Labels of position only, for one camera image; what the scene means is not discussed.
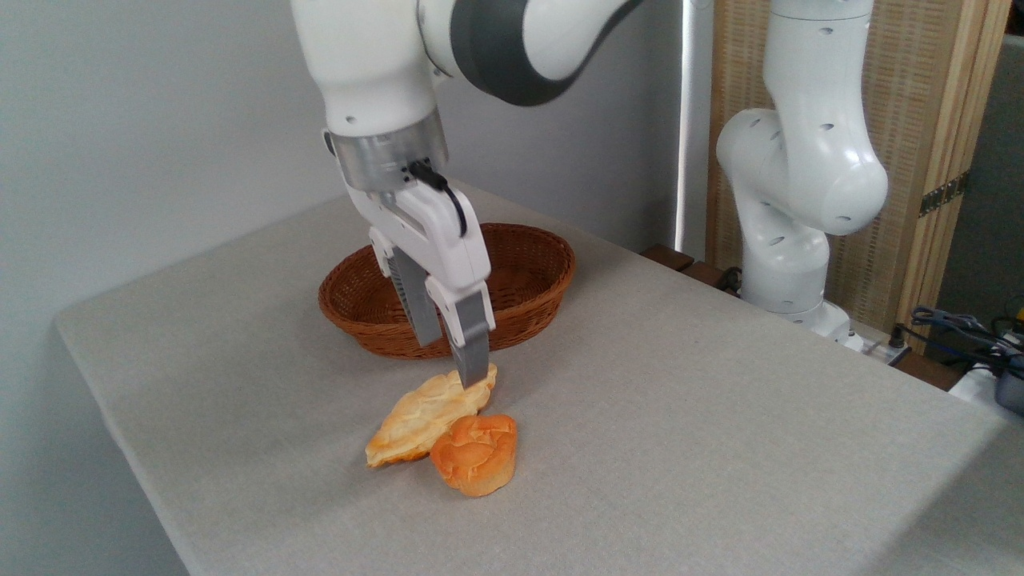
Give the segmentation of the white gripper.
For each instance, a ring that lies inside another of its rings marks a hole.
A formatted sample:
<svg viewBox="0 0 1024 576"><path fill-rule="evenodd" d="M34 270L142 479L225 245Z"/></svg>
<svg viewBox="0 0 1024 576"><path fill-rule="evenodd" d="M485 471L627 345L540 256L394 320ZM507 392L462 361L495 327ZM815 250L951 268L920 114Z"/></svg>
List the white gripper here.
<svg viewBox="0 0 1024 576"><path fill-rule="evenodd" d="M385 193L346 188L370 223L374 256L420 346L442 336L436 305L462 386L486 379L496 328L486 287L490 260L468 197L456 192L450 198L423 182Z"/></svg>

